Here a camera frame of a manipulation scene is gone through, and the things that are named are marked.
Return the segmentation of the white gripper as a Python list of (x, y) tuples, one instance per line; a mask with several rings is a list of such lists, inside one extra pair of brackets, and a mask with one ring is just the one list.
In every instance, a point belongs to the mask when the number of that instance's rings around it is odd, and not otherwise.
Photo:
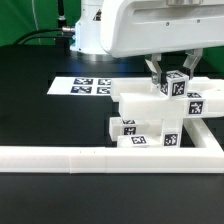
[(156, 87), (160, 53), (187, 50), (183, 67), (192, 79), (202, 48), (224, 45), (224, 0), (104, 0), (100, 37), (113, 57), (146, 55)]

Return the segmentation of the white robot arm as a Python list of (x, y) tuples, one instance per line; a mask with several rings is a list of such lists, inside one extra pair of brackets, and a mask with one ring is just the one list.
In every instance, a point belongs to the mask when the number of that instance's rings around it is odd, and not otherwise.
[(148, 55), (160, 85), (163, 53), (185, 51), (192, 75), (205, 48), (223, 45), (224, 0), (81, 0), (71, 50), (88, 59)]

